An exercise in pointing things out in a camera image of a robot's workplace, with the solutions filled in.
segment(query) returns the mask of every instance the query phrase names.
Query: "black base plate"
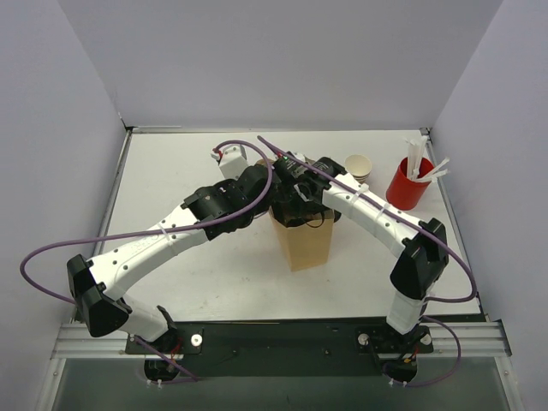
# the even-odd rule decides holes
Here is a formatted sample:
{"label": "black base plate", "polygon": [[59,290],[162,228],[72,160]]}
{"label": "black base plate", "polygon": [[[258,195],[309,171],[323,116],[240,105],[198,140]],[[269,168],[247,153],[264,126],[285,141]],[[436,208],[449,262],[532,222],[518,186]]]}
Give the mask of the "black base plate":
{"label": "black base plate", "polygon": [[[201,377],[378,375],[371,353],[359,345],[365,333],[377,354],[400,354],[402,336],[384,319],[280,320],[269,322],[176,323],[183,338],[178,362]],[[420,332],[429,332],[422,325]],[[200,334],[200,347],[190,338]],[[419,346],[431,353],[432,345]],[[127,354],[149,354],[128,340]]]}

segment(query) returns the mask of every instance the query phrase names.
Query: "cable tie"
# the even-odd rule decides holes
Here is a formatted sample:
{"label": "cable tie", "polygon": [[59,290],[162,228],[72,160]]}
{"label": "cable tie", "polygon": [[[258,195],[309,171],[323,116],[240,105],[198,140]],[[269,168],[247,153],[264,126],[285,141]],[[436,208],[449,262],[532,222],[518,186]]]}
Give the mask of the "cable tie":
{"label": "cable tie", "polygon": [[380,216],[383,215],[383,213],[386,211],[386,209],[388,208],[388,206],[390,205],[390,203],[387,203],[386,201],[384,202],[383,206],[380,208],[380,210],[378,211],[378,214],[377,216],[375,217],[375,220],[373,221],[373,235],[376,237],[377,236],[377,227],[378,227],[378,220],[380,219]]}
{"label": "cable tie", "polygon": [[171,240],[171,237],[170,235],[167,233],[167,231],[165,230],[165,228],[162,226],[161,223],[158,223],[156,224],[160,230],[162,231],[162,233],[164,233],[164,236],[165,236],[165,240],[168,242],[168,246],[170,247],[170,250],[171,252],[173,253],[173,256],[176,257],[177,255],[177,251],[175,250],[175,248],[173,247],[173,241]]}
{"label": "cable tie", "polygon": [[364,182],[361,183],[360,187],[356,190],[352,198],[350,199],[348,203],[348,218],[352,219],[352,214],[354,212],[354,203],[358,200],[360,197],[360,194],[365,193],[365,191],[369,191],[369,186],[365,184]]}

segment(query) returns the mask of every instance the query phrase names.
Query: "cardboard box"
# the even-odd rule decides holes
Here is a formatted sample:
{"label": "cardboard box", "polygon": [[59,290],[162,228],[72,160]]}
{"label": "cardboard box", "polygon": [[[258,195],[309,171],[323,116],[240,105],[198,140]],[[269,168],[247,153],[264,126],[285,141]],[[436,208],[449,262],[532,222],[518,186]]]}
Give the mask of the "cardboard box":
{"label": "cardboard box", "polygon": [[304,270],[325,264],[329,258],[333,233],[333,210],[308,216],[311,221],[298,227],[285,227],[269,211],[277,239],[291,271]]}

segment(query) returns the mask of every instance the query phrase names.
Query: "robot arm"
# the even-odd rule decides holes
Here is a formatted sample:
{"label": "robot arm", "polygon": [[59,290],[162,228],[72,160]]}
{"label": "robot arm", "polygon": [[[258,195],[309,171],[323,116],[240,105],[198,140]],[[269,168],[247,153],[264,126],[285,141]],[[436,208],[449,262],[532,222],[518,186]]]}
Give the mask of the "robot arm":
{"label": "robot arm", "polygon": [[[435,218],[425,223],[396,209],[369,191],[366,184],[359,184],[341,165],[330,158],[321,158],[313,167],[353,188],[356,194],[331,184],[324,177],[305,169],[291,158],[281,157],[274,163],[274,167],[282,181],[295,185],[295,190],[305,201],[321,204],[342,213],[379,239],[398,259],[390,274],[396,293],[386,321],[400,334],[409,333],[420,322],[426,308],[425,298],[449,263],[449,256],[434,241],[399,223],[384,211],[391,211],[400,218],[419,225],[447,243],[444,225]],[[360,194],[365,194],[383,207],[378,210],[361,199]]]}
{"label": "robot arm", "polygon": [[[170,215],[149,230],[190,226],[228,216],[255,200],[266,183],[266,168],[248,166],[241,146],[228,146],[216,154],[226,180],[202,187],[184,200]],[[373,197],[386,210],[397,212],[411,223],[420,224],[445,240],[444,226],[437,220],[426,224],[403,214],[360,185],[342,166],[321,158],[315,167],[327,171],[337,180]],[[183,251],[211,241],[222,233],[247,227],[253,217],[276,201],[282,193],[298,194],[299,201],[331,208],[359,224],[377,237],[398,258],[390,280],[396,288],[387,322],[400,334],[410,332],[420,321],[425,297],[447,265],[447,255],[423,238],[373,206],[288,158],[274,163],[275,180],[265,197],[253,210],[226,223],[206,229],[177,233],[164,232],[131,241],[108,253],[85,260],[81,255],[68,263],[71,294],[93,337],[114,330],[136,334],[160,350],[176,345],[176,329],[169,314],[160,306],[149,307],[131,298],[128,290],[146,274]]]}

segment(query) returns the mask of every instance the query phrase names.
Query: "white wall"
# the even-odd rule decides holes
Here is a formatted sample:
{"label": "white wall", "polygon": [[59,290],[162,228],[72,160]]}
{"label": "white wall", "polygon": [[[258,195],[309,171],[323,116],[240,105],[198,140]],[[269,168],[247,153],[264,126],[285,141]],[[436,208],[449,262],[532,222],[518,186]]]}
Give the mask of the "white wall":
{"label": "white wall", "polygon": [[505,0],[432,130],[486,311],[527,409],[548,403],[548,3]]}
{"label": "white wall", "polygon": [[[97,233],[124,129],[55,0],[0,3],[0,403],[33,409],[68,304],[40,294],[18,272],[32,249]],[[31,264],[65,295],[66,260]]]}
{"label": "white wall", "polygon": [[60,0],[131,126],[431,126],[501,0]]}

